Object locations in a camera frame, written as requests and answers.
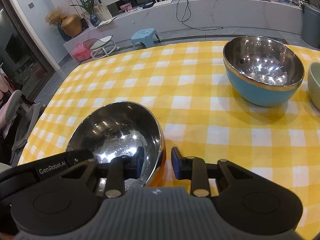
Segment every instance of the black cable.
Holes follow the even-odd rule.
[[[185,24],[185,22],[191,18],[191,11],[190,11],[190,8],[189,8],[189,0],[186,0],[186,1],[187,1],[187,6],[186,6],[186,9],[184,10],[184,15],[183,15],[183,17],[182,17],[181,20],[178,19],[178,4],[179,4],[180,0],[177,2],[177,11],[176,11],[176,18],[177,18],[177,20],[178,20],[179,22],[181,22],[183,25],[185,25],[185,26],[187,26],[187,27],[189,27],[189,28],[191,28],[191,29],[199,30],[199,31],[205,31],[205,30],[202,30],[202,29],[193,28],[193,27]],[[187,13],[187,9],[189,10],[190,16],[189,16],[188,19],[184,20],[184,17],[186,16],[186,13]],[[223,29],[223,27],[216,28],[216,29],[206,29],[206,30],[207,30],[207,31],[215,31],[215,30],[219,30],[219,29]]]

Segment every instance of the blue plastic stool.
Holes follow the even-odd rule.
[[[136,43],[141,42],[146,46],[146,48],[153,47],[155,45],[153,42],[153,35],[156,35],[157,39],[161,41],[157,31],[154,28],[144,29],[136,32],[131,37],[132,46],[134,47],[134,49],[136,49]]]

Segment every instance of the gray trash can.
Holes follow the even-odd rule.
[[[320,10],[309,4],[304,4],[303,27],[301,38],[309,45],[320,49]]]

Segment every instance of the yellow checkered tablecloth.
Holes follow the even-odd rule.
[[[173,146],[207,163],[228,159],[294,191],[304,207],[297,231],[312,239],[320,231],[320,111],[310,103],[306,80],[320,52],[289,46],[303,61],[305,81],[289,102],[265,108],[242,99],[230,85],[222,60],[225,43],[172,44],[78,66],[36,124],[19,164],[64,152],[72,132],[95,109],[138,102],[164,131],[162,186],[189,187],[174,178]]]

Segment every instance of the metal screw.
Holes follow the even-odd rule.
[[[193,192],[193,195],[195,195],[196,197],[206,197],[207,195],[209,195],[209,191],[203,188],[199,188]]]
[[[117,189],[110,189],[106,192],[106,196],[109,198],[116,198],[121,196],[121,192]]]

